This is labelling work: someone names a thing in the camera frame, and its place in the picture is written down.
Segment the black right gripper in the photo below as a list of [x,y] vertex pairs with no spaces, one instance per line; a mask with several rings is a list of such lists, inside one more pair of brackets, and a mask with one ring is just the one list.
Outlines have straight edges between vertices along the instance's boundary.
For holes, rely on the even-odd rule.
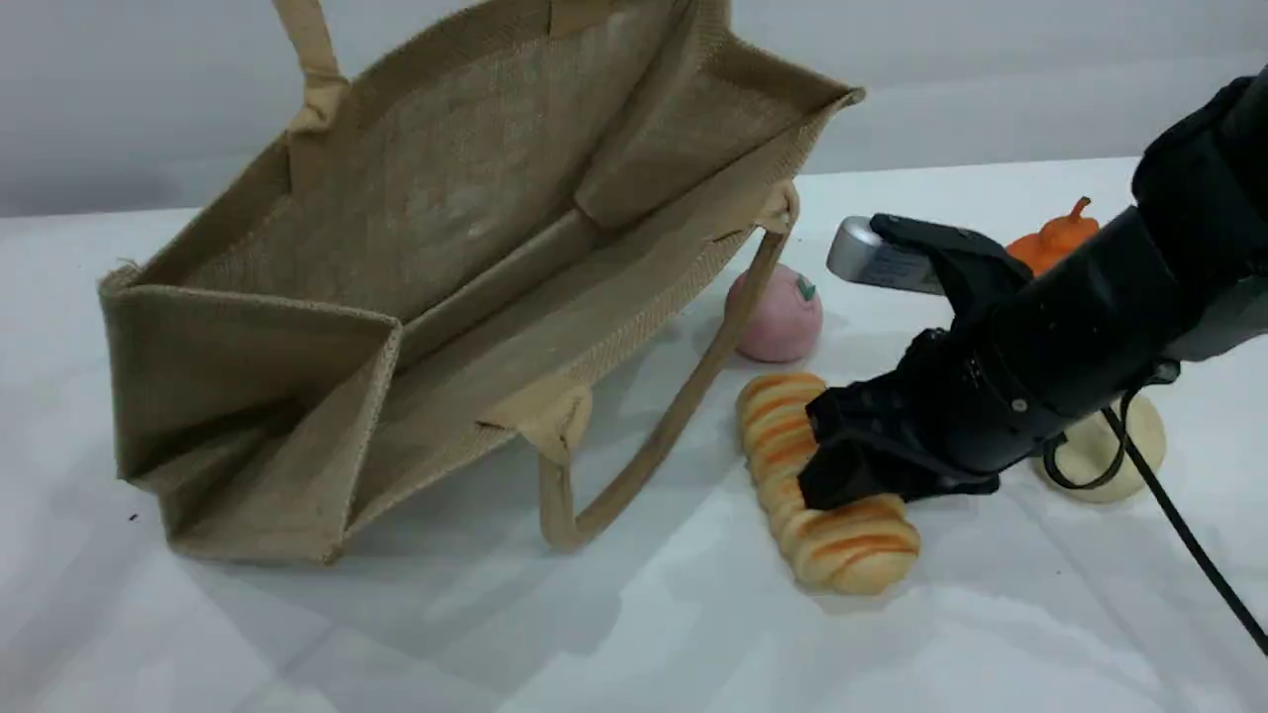
[[1036,406],[1002,362],[989,317],[1032,271],[970,230],[893,214],[875,214],[870,227],[888,260],[907,261],[891,287],[938,289],[954,321],[915,335],[883,379],[812,398],[806,417],[820,447],[798,474],[801,500],[829,511],[884,494],[904,502],[995,494],[1002,469],[1037,438],[1026,424]]

